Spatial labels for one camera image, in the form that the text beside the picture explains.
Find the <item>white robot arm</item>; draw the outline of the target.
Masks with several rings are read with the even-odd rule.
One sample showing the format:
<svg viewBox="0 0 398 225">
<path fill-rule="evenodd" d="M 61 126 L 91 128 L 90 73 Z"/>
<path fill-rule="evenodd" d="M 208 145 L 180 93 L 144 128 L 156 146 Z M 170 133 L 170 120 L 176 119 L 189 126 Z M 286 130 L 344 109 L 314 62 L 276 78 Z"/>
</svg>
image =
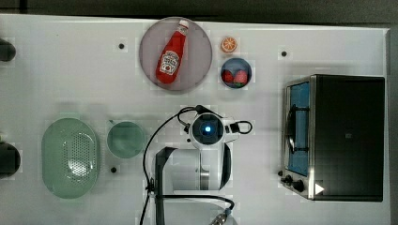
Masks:
<svg viewBox="0 0 398 225">
<path fill-rule="evenodd" d="M 239 122 L 214 112 L 197 114 L 188 124 L 188 149 L 166 146 L 155 156 L 156 224 L 166 225 L 164 202 L 171 199 L 215 200 L 232 173 L 228 143 L 238 139 Z"/>
</svg>

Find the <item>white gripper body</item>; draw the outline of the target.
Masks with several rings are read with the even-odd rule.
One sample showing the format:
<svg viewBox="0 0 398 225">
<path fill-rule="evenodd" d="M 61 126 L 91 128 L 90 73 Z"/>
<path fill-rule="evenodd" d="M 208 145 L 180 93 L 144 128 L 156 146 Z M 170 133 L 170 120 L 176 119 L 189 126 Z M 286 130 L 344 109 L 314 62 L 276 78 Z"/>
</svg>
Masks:
<svg viewBox="0 0 398 225">
<path fill-rule="evenodd" d="M 235 122 L 232 117 L 197 116 L 188 133 L 197 143 L 227 143 L 237 136 L 237 131 L 232 129 Z"/>
</svg>

